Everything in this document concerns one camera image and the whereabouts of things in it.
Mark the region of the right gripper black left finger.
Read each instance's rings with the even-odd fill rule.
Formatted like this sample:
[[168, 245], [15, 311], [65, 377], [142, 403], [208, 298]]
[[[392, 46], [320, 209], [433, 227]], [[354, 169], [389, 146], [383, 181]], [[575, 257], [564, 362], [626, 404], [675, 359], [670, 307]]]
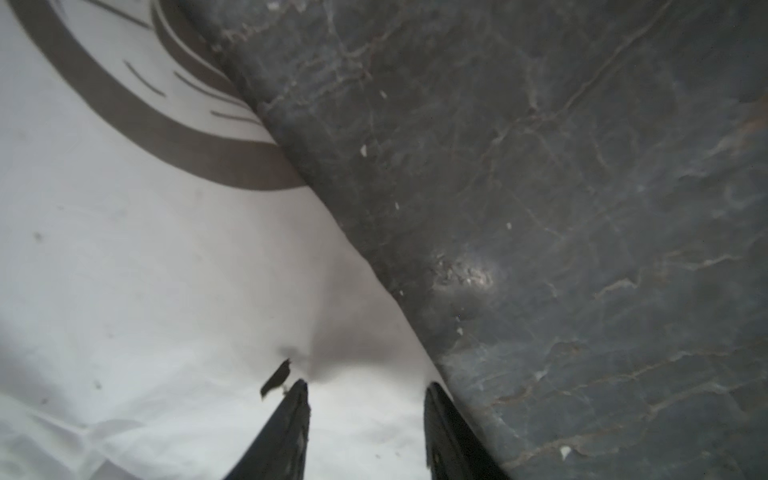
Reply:
[[297, 380], [226, 480], [302, 480], [311, 408], [308, 385]]

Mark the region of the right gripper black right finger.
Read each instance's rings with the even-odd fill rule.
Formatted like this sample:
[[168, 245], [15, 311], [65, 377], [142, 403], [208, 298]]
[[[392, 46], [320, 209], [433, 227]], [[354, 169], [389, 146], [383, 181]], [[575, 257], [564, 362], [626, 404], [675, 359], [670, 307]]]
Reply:
[[509, 480], [464, 420], [443, 387], [424, 397], [426, 463], [434, 480]]

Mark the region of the white tank top navy trim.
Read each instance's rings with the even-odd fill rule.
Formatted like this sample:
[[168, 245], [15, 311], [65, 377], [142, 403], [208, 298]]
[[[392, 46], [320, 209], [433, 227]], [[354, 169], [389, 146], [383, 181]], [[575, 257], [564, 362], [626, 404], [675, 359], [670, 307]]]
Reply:
[[435, 366], [173, 1], [1, 5], [1, 475], [426, 479]]

